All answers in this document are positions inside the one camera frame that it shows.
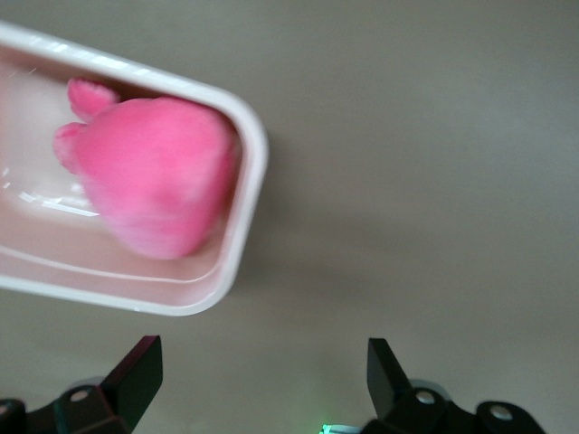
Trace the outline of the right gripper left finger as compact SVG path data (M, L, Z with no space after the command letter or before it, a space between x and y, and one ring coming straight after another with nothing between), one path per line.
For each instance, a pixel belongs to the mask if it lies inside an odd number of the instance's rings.
M0 399L0 434L132 434L162 381L161 337L146 335L107 376L79 382L37 410Z

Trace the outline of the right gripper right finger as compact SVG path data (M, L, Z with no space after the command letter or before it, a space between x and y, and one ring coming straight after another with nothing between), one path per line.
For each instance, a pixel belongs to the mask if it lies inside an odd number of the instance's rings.
M361 434L543 434L512 403L484 401L469 413L432 387L411 384L383 338L368 340L366 385L376 418Z

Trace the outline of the pink plush toy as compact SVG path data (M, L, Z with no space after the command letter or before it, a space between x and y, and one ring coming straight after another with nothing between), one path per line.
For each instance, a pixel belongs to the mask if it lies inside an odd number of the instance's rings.
M69 80L67 97L78 121L56 130L54 154L114 236L153 259L200 247L236 170L229 119L175 97L122 100L82 78Z

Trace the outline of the white plastic box base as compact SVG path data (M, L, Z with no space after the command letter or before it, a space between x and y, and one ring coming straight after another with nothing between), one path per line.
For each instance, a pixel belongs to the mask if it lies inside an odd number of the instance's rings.
M74 119L66 85L75 77L125 98L190 99L232 121L237 176L198 252L146 259L103 228L52 151L53 132ZM261 121L232 93L0 21L0 289L160 316L203 312L234 282L267 162Z

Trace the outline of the brown table cover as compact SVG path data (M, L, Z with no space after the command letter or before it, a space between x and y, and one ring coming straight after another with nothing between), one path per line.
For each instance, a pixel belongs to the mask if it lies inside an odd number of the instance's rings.
M135 434L374 416L366 343L458 405L579 434L579 1L2 0L0 19L245 99L270 159L234 287L151 316L0 290L29 406L160 335Z

